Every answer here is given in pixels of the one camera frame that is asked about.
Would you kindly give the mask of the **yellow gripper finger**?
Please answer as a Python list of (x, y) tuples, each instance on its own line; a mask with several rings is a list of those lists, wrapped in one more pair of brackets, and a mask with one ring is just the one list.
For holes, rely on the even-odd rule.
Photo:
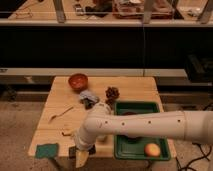
[(89, 157), (88, 151), (77, 150), (76, 151), (76, 167), (77, 168), (83, 167), (86, 164), (88, 157)]

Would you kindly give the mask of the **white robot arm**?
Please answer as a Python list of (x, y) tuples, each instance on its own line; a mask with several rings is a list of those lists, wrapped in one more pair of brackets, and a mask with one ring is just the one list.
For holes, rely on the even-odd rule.
[(99, 135), (168, 138), (213, 146), (213, 111), (170, 111), (116, 116), (97, 103), (74, 133), (81, 151), (89, 151)]

